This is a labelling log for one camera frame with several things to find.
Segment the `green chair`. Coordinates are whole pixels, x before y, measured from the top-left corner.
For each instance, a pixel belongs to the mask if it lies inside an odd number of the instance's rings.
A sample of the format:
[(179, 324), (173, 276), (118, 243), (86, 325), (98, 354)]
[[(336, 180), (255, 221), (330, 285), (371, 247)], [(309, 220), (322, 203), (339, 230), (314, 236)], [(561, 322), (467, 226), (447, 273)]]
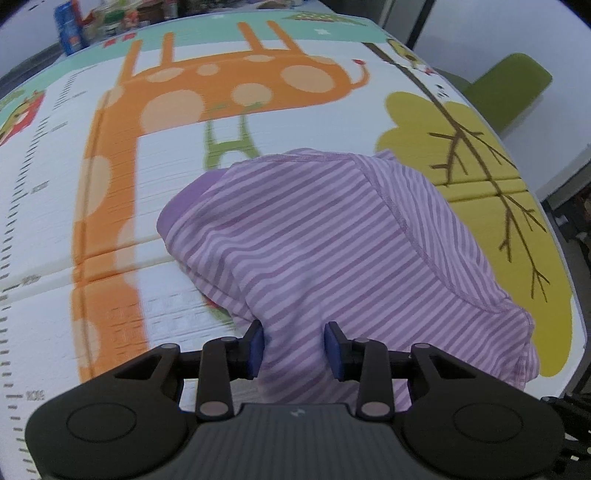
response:
[(553, 81), (552, 74), (532, 57), (513, 53), (474, 82), (438, 69), (478, 110), (496, 133), (527, 112)]

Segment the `purple striped knit shirt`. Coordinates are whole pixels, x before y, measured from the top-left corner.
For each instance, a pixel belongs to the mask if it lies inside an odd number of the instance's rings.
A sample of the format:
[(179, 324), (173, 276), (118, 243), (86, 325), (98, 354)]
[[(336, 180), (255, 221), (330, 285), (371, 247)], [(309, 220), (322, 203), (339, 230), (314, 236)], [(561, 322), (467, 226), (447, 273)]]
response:
[(325, 356), (329, 322), (391, 350), (432, 344), (516, 388), (539, 375), (532, 316), (435, 186), (388, 151), (300, 149), (209, 171), (156, 229), (236, 326), (263, 324), (266, 403), (355, 402)]

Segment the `blue drink can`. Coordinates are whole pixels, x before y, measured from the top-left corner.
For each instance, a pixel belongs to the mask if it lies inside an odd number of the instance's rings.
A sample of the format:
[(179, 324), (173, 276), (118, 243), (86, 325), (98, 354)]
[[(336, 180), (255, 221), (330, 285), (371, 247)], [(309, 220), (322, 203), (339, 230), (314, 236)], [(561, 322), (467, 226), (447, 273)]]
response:
[(78, 1), (66, 1), (54, 9), (54, 20), (59, 43), (66, 56), (89, 46), (83, 31), (83, 21)]

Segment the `colourful cartoon play mat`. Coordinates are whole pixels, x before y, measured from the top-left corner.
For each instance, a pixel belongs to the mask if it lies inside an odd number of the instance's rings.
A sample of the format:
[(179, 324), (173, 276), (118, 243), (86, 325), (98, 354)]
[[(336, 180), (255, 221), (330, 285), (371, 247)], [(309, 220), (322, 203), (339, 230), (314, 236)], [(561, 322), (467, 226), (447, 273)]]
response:
[(206, 169), (301, 147), (392, 150), (472, 230), (533, 316), (535, 396), (563, 392), (585, 323), (564, 256), (494, 130), (370, 20), (288, 10), (178, 19), (109, 38), (1, 102), (1, 474), (34, 479), (43, 402), (150, 347), (231, 323), (156, 231)]

